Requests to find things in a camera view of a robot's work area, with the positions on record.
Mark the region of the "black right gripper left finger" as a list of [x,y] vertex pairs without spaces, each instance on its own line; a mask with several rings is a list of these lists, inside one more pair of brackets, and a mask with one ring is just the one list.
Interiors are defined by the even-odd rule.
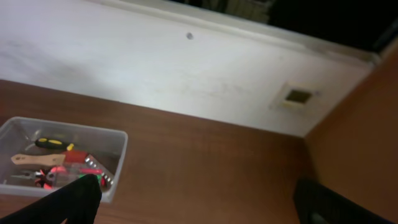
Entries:
[[46,197],[1,218],[1,224],[94,224],[102,192],[98,179],[87,174]]

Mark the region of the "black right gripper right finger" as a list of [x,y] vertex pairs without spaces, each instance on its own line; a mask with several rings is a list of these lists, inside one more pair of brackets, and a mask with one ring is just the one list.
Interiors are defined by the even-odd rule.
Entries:
[[311,179],[297,181],[293,199],[300,224],[393,224]]

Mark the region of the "clear screwdriver set case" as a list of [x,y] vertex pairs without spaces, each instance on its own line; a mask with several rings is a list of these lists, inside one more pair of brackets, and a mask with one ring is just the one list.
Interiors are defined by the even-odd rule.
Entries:
[[[88,175],[88,174],[82,174],[79,173],[80,169],[93,169],[93,168],[89,168],[86,165],[83,164],[72,164],[70,166],[57,166],[57,167],[64,167],[67,170],[66,174],[59,174],[57,176],[56,179],[56,183],[55,183],[55,187],[63,187],[65,185],[68,185],[72,182],[74,182],[75,180]],[[102,178],[103,178],[103,174],[101,175],[94,175],[97,178],[97,181],[101,184]]]

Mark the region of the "orange black needle nose pliers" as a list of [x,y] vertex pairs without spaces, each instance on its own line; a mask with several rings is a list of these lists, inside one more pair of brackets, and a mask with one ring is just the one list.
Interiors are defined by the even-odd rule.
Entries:
[[64,167],[53,167],[51,169],[40,169],[39,171],[22,170],[20,174],[11,175],[13,178],[33,180],[36,187],[51,190],[53,189],[57,176],[66,174]]

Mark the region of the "orange scraper wooden handle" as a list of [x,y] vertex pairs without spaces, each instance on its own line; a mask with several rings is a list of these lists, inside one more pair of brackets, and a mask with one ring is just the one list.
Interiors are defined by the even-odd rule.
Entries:
[[11,157],[11,161],[15,165],[60,166],[64,163],[84,164],[87,156],[88,153],[82,151],[67,151],[43,156],[16,154]]

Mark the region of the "metal file black yellow handle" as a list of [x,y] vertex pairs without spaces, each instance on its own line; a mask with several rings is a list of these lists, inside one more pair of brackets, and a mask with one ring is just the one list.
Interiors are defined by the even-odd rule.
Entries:
[[40,148],[50,150],[71,151],[75,145],[73,143],[63,142],[56,139],[40,138],[35,140],[35,145]]

